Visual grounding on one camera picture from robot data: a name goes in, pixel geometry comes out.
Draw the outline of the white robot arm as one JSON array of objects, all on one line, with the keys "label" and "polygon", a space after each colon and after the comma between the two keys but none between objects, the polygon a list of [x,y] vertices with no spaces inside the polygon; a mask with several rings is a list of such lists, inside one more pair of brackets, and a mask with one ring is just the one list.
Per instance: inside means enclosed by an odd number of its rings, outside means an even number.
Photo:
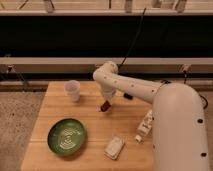
[{"label": "white robot arm", "polygon": [[112,61],[93,79],[107,100],[122,91],[152,105],[153,171],[211,171],[205,112],[194,88],[121,76]]}]

